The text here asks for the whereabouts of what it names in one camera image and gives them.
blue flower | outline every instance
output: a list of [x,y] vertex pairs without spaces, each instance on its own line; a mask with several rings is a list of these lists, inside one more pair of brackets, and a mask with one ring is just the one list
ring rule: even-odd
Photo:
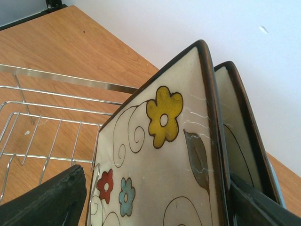
[[122,178],[121,192],[119,193],[120,214],[124,217],[126,214],[129,217],[133,211],[133,200],[135,198],[135,188],[132,187],[132,179],[128,178],[127,181]]

red flower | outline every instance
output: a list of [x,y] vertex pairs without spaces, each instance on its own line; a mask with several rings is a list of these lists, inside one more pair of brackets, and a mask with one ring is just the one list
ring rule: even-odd
[[113,170],[109,172],[103,172],[102,178],[97,182],[97,189],[99,190],[99,198],[105,199],[105,202],[109,204],[111,191],[113,190]]

white wall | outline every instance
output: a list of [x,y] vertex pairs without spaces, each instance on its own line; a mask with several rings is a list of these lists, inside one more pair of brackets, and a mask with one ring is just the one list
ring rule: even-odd
[[161,68],[198,39],[214,65],[232,60],[266,150],[301,176],[298,0],[65,0]]
[[45,0],[0,0],[0,26],[46,10]]

yellow flower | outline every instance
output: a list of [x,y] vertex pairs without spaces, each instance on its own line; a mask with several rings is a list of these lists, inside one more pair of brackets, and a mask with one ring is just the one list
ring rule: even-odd
[[161,148],[164,142],[172,142],[179,132],[176,118],[183,109],[183,97],[180,93],[171,94],[166,86],[158,88],[156,100],[149,100],[146,113],[150,119],[149,134],[154,137],[153,145]]

ceramic plate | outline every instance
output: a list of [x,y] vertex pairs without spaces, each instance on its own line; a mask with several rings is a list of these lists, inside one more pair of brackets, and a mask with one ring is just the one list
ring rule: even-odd
[[232,62],[214,68],[230,170],[284,205],[238,70]]
[[230,174],[214,69],[197,41],[104,124],[93,226],[229,225]]

